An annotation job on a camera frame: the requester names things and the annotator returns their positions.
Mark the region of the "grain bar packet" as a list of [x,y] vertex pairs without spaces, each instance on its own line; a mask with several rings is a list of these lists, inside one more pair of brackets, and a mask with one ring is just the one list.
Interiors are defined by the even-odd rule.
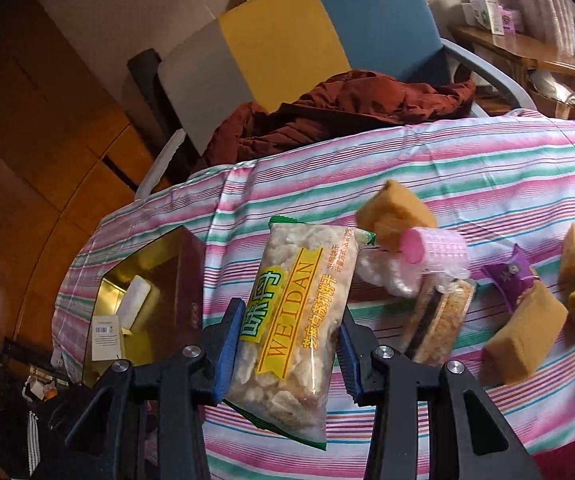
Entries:
[[452,352],[475,292],[476,284],[468,278],[445,284],[438,274],[429,274],[403,328],[399,351],[413,362],[442,366]]

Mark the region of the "Weidan snack bag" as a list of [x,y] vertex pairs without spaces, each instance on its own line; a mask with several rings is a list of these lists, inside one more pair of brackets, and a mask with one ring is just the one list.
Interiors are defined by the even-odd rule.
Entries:
[[226,401],[254,426],[323,450],[337,332],[359,252],[375,236],[288,217],[269,230]]

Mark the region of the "purple candy packet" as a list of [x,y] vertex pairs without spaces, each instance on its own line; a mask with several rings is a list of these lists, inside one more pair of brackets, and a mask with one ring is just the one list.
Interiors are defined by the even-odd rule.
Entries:
[[515,312],[535,281],[540,280],[539,274],[518,244],[513,246],[512,255],[507,261],[487,264],[481,272],[493,281],[511,313]]

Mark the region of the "pink hair roller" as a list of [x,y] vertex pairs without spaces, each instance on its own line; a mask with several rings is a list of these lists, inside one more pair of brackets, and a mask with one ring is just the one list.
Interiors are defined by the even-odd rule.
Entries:
[[401,258],[422,273],[444,273],[464,280],[470,276],[465,238],[457,231],[416,228],[402,233]]

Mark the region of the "gold tray box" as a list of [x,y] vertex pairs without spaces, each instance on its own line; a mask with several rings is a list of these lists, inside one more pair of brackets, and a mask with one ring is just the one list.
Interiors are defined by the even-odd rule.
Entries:
[[[85,385],[93,385],[118,359],[135,366],[151,364],[199,341],[205,252],[203,242],[178,226],[102,276],[88,330]],[[151,284],[151,291],[131,330],[123,330],[116,311],[136,275]]]

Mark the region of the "white foam block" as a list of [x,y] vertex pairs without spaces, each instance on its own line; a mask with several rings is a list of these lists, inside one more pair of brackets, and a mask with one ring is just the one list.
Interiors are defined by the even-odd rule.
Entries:
[[144,278],[136,275],[132,279],[116,311],[123,330],[131,330],[150,291],[151,284]]

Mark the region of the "striped bed sheet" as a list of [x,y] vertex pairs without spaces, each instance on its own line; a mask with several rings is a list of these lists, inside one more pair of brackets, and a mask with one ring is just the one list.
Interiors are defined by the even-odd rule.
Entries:
[[204,245],[206,324],[248,303],[219,479],[363,479],[377,415],[331,363],[350,314],[372,365],[477,378],[546,479],[575,479],[575,120],[383,128],[208,169],[106,217],[56,297],[79,379],[103,276],[176,228]]

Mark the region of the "wooden wardrobe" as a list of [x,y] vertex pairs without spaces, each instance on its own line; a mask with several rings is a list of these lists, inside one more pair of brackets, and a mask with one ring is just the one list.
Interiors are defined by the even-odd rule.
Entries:
[[0,0],[0,344],[51,347],[56,295],[154,152],[38,0]]

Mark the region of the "rust red jacket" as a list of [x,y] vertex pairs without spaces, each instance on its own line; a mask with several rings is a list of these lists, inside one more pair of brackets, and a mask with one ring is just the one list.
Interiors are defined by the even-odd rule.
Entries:
[[215,130],[193,169],[247,162],[373,129],[466,118],[474,96],[470,80],[433,87],[350,70],[272,113],[256,102],[240,105]]

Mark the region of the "wicker basket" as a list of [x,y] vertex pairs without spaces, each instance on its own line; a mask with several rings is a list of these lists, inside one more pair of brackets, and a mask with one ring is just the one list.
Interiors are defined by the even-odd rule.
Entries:
[[549,70],[531,72],[527,91],[542,115],[575,119],[575,90],[558,82]]

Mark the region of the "black rolled mat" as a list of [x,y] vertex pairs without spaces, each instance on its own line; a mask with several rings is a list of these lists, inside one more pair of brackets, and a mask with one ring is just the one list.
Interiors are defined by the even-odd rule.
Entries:
[[158,78],[158,65],[160,63],[161,58],[158,52],[152,48],[141,51],[129,58],[127,62],[128,72],[158,125],[162,124],[158,109],[158,97],[156,96],[156,78]]

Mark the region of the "wooden side table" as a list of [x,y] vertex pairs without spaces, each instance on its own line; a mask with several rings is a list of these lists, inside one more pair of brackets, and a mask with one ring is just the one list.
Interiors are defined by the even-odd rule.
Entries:
[[461,47],[481,48],[507,64],[511,77],[526,91],[534,70],[549,70],[558,82],[575,90],[575,55],[521,34],[497,36],[471,26],[450,26],[449,30]]

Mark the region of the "pink small box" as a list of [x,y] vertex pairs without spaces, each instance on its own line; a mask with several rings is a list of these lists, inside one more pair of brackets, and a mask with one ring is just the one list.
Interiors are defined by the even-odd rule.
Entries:
[[523,18],[519,10],[500,8],[500,15],[504,35],[516,35],[525,32]]

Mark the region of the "white product box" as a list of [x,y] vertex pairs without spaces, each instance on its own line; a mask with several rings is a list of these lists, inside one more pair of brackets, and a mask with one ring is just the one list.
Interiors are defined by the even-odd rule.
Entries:
[[503,36],[499,0],[470,0],[476,23],[493,35]]

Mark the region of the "patterned curtain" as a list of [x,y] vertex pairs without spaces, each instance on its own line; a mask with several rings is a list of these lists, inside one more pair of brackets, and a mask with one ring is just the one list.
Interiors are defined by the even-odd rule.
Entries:
[[530,36],[575,55],[575,3],[573,0],[519,0]]

